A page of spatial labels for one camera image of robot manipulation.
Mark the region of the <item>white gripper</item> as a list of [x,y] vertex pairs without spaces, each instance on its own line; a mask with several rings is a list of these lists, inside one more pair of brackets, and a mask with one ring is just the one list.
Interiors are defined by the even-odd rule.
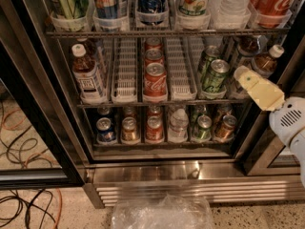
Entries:
[[271,129],[286,145],[305,128],[305,98],[285,95],[280,88],[259,73],[240,66],[234,71],[234,79],[248,93],[262,111],[270,111]]

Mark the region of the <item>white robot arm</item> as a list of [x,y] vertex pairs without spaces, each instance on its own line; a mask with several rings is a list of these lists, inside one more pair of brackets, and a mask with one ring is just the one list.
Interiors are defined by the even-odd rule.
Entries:
[[245,66],[234,71],[234,79],[262,111],[270,113],[270,127],[297,158],[305,186],[305,99],[286,98],[275,83]]

